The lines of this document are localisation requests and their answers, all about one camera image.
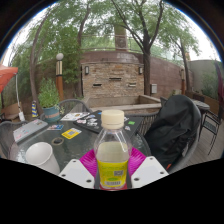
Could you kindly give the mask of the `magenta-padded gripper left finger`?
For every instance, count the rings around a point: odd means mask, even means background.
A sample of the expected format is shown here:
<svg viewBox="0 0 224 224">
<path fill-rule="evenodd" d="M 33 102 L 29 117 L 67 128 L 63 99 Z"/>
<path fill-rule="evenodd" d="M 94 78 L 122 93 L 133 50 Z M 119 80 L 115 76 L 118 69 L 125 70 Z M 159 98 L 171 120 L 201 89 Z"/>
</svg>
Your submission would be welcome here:
<svg viewBox="0 0 224 224">
<path fill-rule="evenodd" d="M 99 174 L 94 150 L 90 150 L 80 159 L 72 159 L 59 176 L 83 188 L 97 189 Z"/>
</svg>

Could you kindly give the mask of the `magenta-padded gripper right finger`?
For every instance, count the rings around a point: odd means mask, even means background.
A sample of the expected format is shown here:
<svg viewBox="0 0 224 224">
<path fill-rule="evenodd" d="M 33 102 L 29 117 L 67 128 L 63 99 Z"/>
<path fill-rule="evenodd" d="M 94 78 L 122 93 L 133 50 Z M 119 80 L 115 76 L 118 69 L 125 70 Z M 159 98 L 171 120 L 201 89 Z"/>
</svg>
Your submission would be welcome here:
<svg viewBox="0 0 224 224">
<path fill-rule="evenodd" d="M 167 175 L 168 172 L 154 156 L 146 157 L 138 149 L 132 149 L 128 162 L 128 189 L 143 187 Z"/>
</svg>

